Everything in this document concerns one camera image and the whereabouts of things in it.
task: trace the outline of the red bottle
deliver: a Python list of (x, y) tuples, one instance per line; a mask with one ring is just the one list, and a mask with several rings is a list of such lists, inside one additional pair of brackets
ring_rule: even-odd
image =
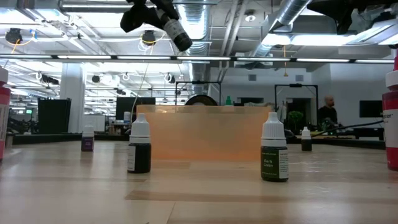
[(0, 67), (0, 162), (4, 157), (6, 147), (8, 111), (11, 90), (3, 87), (8, 82), (8, 71)]

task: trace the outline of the wooden table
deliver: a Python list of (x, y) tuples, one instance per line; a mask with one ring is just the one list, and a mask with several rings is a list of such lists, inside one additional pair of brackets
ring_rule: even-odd
[(80, 144), (7, 151), (0, 223), (398, 223), (398, 172), (382, 150), (289, 145), (290, 179), (273, 183), (259, 161), (154, 160), (131, 175), (126, 142)]

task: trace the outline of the bottle label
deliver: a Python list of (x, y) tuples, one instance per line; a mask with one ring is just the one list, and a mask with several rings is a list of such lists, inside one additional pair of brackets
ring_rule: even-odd
[(127, 157), (127, 170), (135, 171), (136, 170), (136, 147), (130, 146), (129, 154)]
[(0, 140), (5, 141), (7, 135), (8, 105), (0, 105)]
[(164, 31), (169, 35), (170, 39), (174, 40), (178, 35), (183, 34), (185, 30), (179, 21), (171, 19), (163, 26)]
[(287, 149), (263, 147), (261, 152), (261, 168), (261, 175), (263, 177), (275, 179), (289, 178), (289, 158)]
[(82, 137), (81, 138), (81, 150), (82, 151), (94, 150), (94, 137)]
[(398, 109), (384, 110), (384, 134), (386, 137), (386, 147), (398, 148)]

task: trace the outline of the pillar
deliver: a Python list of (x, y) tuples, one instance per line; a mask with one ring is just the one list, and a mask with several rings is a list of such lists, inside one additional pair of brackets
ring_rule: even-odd
[(69, 133), (83, 132), (85, 112), (86, 73), (80, 63), (62, 65), (60, 99), (71, 99), (69, 115)]

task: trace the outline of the purple label bottle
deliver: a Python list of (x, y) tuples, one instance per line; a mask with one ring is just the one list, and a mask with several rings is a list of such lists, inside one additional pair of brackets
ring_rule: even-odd
[(81, 135), (81, 151), (94, 151), (94, 127), (92, 126), (85, 126), (83, 130), (83, 134)]

